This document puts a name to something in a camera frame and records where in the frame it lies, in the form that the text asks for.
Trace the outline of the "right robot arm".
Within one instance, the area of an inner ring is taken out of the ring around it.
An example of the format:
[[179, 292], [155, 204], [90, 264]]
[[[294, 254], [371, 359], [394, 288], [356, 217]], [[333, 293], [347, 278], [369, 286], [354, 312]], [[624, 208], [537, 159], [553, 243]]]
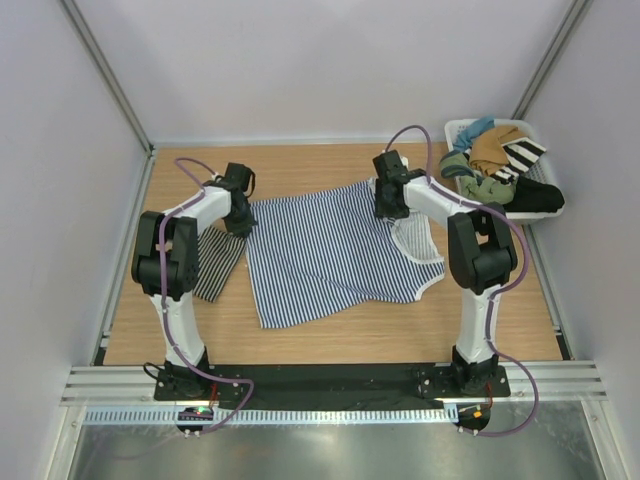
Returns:
[[403, 219], [420, 213], [446, 229], [449, 271], [462, 289], [450, 381], [461, 395], [482, 395], [498, 376], [496, 318], [502, 289], [518, 264], [504, 211], [465, 199], [421, 169], [408, 169], [395, 150], [376, 156], [373, 165], [378, 217]]

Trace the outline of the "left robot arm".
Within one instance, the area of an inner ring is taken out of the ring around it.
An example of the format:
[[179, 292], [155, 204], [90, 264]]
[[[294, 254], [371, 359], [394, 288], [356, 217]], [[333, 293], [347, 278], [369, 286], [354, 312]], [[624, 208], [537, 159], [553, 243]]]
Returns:
[[234, 238], [244, 240], [250, 235], [256, 225], [249, 204], [255, 173], [243, 164], [229, 163], [224, 174], [213, 172], [201, 182], [186, 163], [203, 163], [186, 157], [174, 161], [198, 192], [169, 210], [141, 214], [131, 276], [154, 305], [162, 325], [164, 382], [177, 380], [186, 397], [199, 400], [210, 392], [212, 382], [230, 381], [211, 372], [196, 324], [193, 290], [199, 276], [198, 239], [218, 220]]

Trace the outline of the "blue white striped tank top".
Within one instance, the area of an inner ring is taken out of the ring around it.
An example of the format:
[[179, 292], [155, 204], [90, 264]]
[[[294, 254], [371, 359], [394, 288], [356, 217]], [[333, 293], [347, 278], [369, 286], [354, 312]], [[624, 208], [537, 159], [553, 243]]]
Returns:
[[427, 217], [374, 214], [374, 181], [258, 201], [247, 260], [260, 324], [284, 329], [355, 305], [413, 303], [441, 281]]

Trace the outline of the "black white striped tank top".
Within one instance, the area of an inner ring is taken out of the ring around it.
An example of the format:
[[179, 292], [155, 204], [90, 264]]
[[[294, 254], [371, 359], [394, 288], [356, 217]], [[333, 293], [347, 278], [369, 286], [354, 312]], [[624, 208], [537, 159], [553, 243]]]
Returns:
[[246, 240], [215, 226], [198, 238], [199, 273], [193, 295], [214, 303], [222, 293], [233, 269], [246, 250]]

